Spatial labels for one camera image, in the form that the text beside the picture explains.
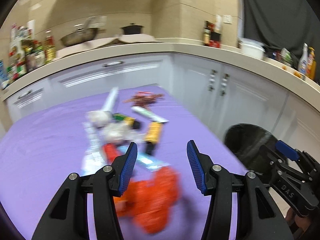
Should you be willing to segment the white blue snack packet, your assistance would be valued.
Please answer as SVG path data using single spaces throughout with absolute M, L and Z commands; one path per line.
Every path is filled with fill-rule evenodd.
M 90 123 L 83 123 L 89 146 L 81 164 L 81 176 L 95 174 L 97 170 L 106 165 L 98 130 Z

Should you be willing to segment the red small bottle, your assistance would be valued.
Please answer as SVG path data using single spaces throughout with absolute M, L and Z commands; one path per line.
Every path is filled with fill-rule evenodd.
M 107 158 L 107 162 L 109 164 L 112 164 L 116 157 L 118 157 L 119 151 L 117 150 L 116 146 L 114 144 L 104 144 L 103 145 L 103 152 Z

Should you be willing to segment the orange plastic bag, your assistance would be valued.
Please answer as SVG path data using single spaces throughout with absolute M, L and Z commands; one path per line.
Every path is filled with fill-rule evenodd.
M 118 217 L 129 217 L 146 233 L 155 234 L 168 224 L 171 207 L 180 198 L 180 178 L 170 166 L 161 167 L 149 180 L 130 181 L 120 197 L 114 197 Z

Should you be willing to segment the light blue tube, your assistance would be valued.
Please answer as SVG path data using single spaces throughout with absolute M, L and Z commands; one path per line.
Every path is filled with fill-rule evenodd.
M 129 148 L 129 146 L 117 147 L 117 150 L 118 150 L 120 156 L 125 155 L 128 148 Z M 140 152 L 138 147 L 136 149 L 136 152 L 137 152 L 137 154 L 136 154 L 137 156 L 136 156 L 136 161 L 134 163 L 134 166 L 136 164 L 138 164 L 138 165 L 140 165 L 140 166 L 142 166 L 152 172 L 160 170 L 162 167 L 169 166 L 169 164 L 164 161 L 158 160 L 151 155 Z

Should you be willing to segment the clear plastic bag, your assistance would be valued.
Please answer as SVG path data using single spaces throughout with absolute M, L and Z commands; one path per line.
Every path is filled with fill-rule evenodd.
M 135 142 L 141 143 L 144 140 L 144 133 L 132 129 L 129 125 L 124 122 L 110 123 L 105 126 L 101 132 L 100 136 L 103 138 L 104 142 L 112 144 L 124 144 L 125 142 Z

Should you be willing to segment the white tissue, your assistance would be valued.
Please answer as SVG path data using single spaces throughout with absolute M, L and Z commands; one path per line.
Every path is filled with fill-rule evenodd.
M 109 111 L 89 111 L 86 113 L 87 120 L 97 128 L 107 126 L 112 120 L 112 114 Z

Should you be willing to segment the long white tube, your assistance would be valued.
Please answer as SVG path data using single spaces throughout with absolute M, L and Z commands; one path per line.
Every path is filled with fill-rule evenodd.
M 107 98 L 101 108 L 102 111 L 104 111 L 104 112 L 113 111 L 114 104 L 116 103 L 116 100 L 118 98 L 118 93 L 119 93 L 118 87 L 113 87 L 110 90 L 110 92 L 109 92 L 109 94 L 108 94 L 108 96 L 107 96 Z

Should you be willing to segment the yellow label bottle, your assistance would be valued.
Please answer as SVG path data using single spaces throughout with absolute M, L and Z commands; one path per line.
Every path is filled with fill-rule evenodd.
M 152 155 L 156 145 L 159 143 L 161 137 L 163 123 L 161 122 L 151 122 L 148 126 L 148 131 L 145 135 L 145 153 Z

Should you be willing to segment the white green tube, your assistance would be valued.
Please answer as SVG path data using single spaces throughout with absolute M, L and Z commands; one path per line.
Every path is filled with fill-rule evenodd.
M 132 106 L 131 109 L 134 112 L 136 112 L 136 113 L 138 113 L 140 115 L 143 115 L 143 116 L 149 118 L 150 120 L 152 120 L 154 122 L 160 122 L 160 123 L 164 124 L 164 123 L 167 123 L 169 121 L 169 120 L 167 120 L 167 119 L 165 119 L 165 118 L 153 113 L 152 111 L 149 111 L 149 110 L 147 110 L 147 109 L 145 109 L 143 107 L 140 107 L 140 106 Z

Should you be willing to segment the red checkered ribbon bow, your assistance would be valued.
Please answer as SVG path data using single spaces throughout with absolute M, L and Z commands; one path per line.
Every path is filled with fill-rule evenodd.
M 148 109 L 151 104 L 162 98 L 164 98 L 164 94 L 155 94 L 152 92 L 137 92 L 131 98 L 124 100 L 123 103 L 131 102 L 133 103 L 133 106 L 139 106 Z

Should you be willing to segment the green label bottle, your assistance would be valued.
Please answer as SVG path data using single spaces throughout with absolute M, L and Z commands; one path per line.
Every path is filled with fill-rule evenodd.
M 142 127 L 142 124 L 140 121 L 138 121 L 136 118 L 127 116 L 127 115 L 123 115 L 121 113 L 115 113 L 113 114 L 113 118 L 114 120 L 116 120 L 117 122 L 124 122 L 125 124 L 127 124 L 129 126 L 129 128 L 131 129 L 136 129 L 139 130 Z

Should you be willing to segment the white stacked containers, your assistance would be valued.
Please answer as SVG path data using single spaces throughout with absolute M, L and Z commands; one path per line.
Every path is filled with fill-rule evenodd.
M 255 59 L 262 60 L 264 58 L 265 50 L 264 44 L 255 40 L 240 38 L 239 47 L 241 53 Z

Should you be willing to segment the dark oil bottle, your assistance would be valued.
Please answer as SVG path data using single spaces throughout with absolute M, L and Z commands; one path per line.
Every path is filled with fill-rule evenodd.
M 208 21 L 204 22 L 204 29 L 203 29 L 203 44 L 205 46 L 210 45 L 210 35 L 211 35 L 211 28 Z

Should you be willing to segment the cooking oil bottle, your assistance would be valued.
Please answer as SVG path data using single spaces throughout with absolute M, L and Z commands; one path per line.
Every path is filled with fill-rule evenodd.
M 56 58 L 55 42 L 52 35 L 52 31 L 50 29 L 46 31 L 46 39 L 44 41 L 44 52 L 46 55 L 46 63 L 50 63 Z

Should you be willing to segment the seasoning shelf with bottles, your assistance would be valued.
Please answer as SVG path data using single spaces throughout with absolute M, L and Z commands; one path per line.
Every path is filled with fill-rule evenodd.
M 33 39 L 33 30 L 13 24 L 10 32 L 7 77 L 13 83 L 20 77 L 45 65 L 46 55 L 42 43 Z

